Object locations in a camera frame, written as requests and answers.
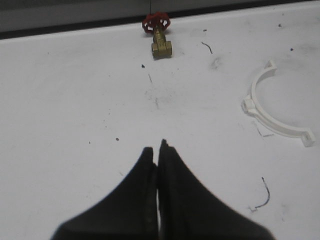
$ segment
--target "white pipe clamp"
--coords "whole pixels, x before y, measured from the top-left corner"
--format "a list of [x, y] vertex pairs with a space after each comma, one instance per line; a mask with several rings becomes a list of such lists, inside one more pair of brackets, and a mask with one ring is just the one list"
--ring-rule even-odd
[[301, 138], [305, 147], [311, 147], [316, 141], [315, 135], [308, 127], [295, 127], [284, 124], [270, 116], [260, 105], [256, 95], [257, 84], [275, 75], [277, 67], [270, 60], [257, 78], [252, 82], [248, 96], [242, 101], [243, 111], [249, 116], [255, 117], [261, 124], [271, 131], [290, 138]]

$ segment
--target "red handwheel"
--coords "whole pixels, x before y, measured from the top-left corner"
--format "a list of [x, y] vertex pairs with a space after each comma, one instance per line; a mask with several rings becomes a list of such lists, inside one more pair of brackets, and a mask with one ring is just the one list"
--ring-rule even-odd
[[170, 25], [170, 19], [165, 12], [156, 12], [155, 14], [148, 14], [145, 20], [142, 21], [142, 28], [146, 33], [152, 34], [156, 26], [160, 26], [164, 31]]

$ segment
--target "gate valve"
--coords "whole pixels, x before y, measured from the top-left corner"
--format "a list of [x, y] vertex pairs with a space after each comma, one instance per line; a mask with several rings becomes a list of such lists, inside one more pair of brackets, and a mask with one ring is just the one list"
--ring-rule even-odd
[[152, 55], [155, 58], [171, 56], [171, 41], [166, 41], [164, 30], [170, 25], [170, 19], [165, 12], [156, 12], [148, 14], [142, 21], [142, 28], [146, 33], [153, 33], [153, 43], [151, 45]]

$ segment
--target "dark wall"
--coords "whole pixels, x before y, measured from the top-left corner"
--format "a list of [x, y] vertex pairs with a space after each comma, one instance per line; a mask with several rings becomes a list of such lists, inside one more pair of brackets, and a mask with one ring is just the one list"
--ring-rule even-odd
[[170, 17], [297, 0], [0, 0], [0, 39], [141, 21], [151, 11]]

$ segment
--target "valve handle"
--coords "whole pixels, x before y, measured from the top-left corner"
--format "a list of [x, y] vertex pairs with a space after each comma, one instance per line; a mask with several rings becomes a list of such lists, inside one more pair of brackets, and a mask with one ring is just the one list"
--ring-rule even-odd
[[156, 12], [155, 14], [148, 14], [145, 20], [142, 21], [142, 28], [146, 33], [152, 34], [156, 26], [160, 26], [164, 31], [169, 27], [170, 19], [165, 12]]

